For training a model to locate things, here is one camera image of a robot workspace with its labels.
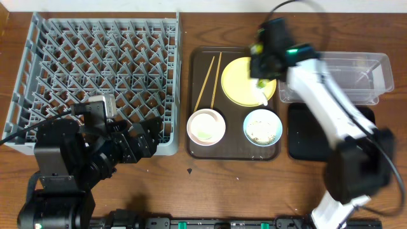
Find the green yellow wrapper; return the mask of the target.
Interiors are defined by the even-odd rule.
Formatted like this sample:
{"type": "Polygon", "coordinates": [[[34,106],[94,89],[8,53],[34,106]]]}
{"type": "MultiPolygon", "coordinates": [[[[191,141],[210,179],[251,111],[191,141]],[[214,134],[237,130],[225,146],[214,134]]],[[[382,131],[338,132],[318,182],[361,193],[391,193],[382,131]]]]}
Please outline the green yellow wrapper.
{"type": "Polygon", "coordinates": [[[250,46],[250,53],[251,55],[260,55],[263,53],[263,44],[262,43],[254,43],[250,46]]]}

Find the light blue bowl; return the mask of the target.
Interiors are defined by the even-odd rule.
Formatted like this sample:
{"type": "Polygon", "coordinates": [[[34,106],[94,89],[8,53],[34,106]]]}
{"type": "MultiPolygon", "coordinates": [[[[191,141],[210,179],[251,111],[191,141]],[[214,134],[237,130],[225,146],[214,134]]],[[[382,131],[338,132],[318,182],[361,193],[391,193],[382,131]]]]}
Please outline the light blue bowl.
{"type": "Polygon", "coordinates": [[[273,111],[256,109],[245,117],[243,132],[253,145],[273,146],[282,136],[282,122],[273,111]]]}

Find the white tissue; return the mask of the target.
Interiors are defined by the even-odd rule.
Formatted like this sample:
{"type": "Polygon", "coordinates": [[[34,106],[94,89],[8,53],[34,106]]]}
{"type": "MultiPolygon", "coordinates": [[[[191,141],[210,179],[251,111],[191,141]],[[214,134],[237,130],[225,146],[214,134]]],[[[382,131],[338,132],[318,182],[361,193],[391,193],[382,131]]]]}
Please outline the white tissue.
{"type": "Polygon", "coordinates": [[[267,83],[268,83],[267,80],[261,80],[261,79],[257,79],[254,82],[254,89],[255,89],[256,93],[258,94],[258,97],[259,97],[261,103],[264,106],[268,105],[268,97],[265,93],[265,88],[266,88],[267,83]]]}

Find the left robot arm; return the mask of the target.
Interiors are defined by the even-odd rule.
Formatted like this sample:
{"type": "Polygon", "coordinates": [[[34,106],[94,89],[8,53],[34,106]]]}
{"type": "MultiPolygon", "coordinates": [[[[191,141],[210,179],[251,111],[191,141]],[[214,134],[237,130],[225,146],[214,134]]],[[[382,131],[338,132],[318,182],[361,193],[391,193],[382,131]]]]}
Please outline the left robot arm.
{"type": "Polygon", "coordinates": [[[39,170],[29,179],[19,228],[88,228],[95,209],[92,188],[116,172],[119,163],[152,157],[162,120],[107,122],[102,111],[84,111],[85,124],[53,120],[38,130],[34,156],[39,170]]]}

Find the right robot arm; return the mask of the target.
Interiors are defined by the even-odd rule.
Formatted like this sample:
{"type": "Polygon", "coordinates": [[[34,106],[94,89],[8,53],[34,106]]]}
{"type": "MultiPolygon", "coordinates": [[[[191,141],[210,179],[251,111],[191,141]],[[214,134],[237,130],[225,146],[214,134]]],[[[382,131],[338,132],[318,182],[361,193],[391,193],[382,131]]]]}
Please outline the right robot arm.
{"type": "Polygon", "coordinates": [[[259,26],[251,46],[250,76],[287,83],[322,127],[331,156],[324,169],[326,192],[312,211],[313,228],[344,228],[347,220],[366,204],[392,177],[401,197],[392,212],[369,209],[381,216],[397,216],[406,203],[406,187],[392,161],[393,133],[379,129],[350,101],[331,76],[322,54],[310,44],[298,44],[283,18],[268,17],[259,26]]]}

